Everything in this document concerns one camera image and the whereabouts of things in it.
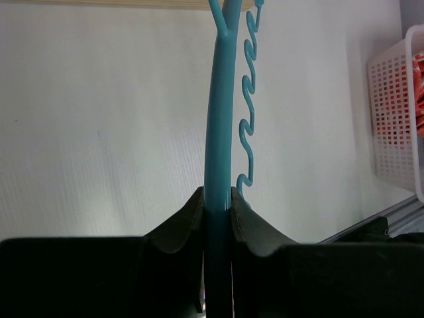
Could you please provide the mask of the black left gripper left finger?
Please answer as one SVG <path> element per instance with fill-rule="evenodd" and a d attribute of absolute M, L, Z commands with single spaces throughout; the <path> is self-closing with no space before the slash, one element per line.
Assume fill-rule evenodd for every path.
<path fill-rule="evenodd" d="M 203 311 L 203 190 L 141 237 L 1 243 L 2 317 L 197 317 Z"/>

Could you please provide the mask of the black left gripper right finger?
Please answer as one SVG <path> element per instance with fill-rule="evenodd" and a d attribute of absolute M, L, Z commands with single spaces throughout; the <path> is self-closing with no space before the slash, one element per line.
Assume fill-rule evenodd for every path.
<path fill-rule="evenodd" d="M 236 317 L 422 317 L 423 234 L 300 244 L 231 193 Z"/>

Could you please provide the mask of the blue hanger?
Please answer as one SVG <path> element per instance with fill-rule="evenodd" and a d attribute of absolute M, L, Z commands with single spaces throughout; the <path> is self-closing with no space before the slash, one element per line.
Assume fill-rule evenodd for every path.
<path fill-rule="evenodd" d="M 237 36 L 242 1 L 210 1 L 217 37 L 211 72 L 203 198 L 207 317 L 233 316 L 230 253 L 231 150 Z"/>

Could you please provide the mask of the white plastic basket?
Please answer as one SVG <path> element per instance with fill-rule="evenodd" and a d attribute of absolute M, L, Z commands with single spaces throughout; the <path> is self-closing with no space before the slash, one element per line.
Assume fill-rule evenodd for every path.
<path fill-rule="evenodd" d="M 413 56 L 423 51 L 423 25 L 368 62 L 376 174 L 423 201 L 423 138 L 417 134 Z"/>

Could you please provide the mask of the orange white patterned garment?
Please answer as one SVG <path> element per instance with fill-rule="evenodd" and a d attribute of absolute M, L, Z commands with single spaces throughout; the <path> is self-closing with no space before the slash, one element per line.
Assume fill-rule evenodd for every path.
<path fill-rule="evenodd" d="M 424 119 L 424 53 L 423 51 L 415 54 L 412 59 L 413 70 L 413 88 L 415 99 L 415 118 L 417 126 L 417 136 L 423 138 L 423 119 Z"/>

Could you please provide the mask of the wooden clothes rack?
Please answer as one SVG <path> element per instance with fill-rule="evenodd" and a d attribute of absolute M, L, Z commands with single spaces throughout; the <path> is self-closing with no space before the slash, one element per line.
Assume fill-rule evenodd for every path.
<path fill-rule="evenodd" d="M 2 3 L 30 3 L 45 5 L 85 5 L 100 7 L 132 7 L 145 9 L 210 10 L 206 0 L 5 0 Z"/>

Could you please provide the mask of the aluminium mounting rail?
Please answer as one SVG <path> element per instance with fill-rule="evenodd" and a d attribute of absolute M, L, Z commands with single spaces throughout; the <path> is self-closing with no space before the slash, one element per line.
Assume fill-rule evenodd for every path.
<path fill-rule="evenodd" d="M 423 203 L 413 196 L 323 241 L 324 243 L 423 243 Z"/>

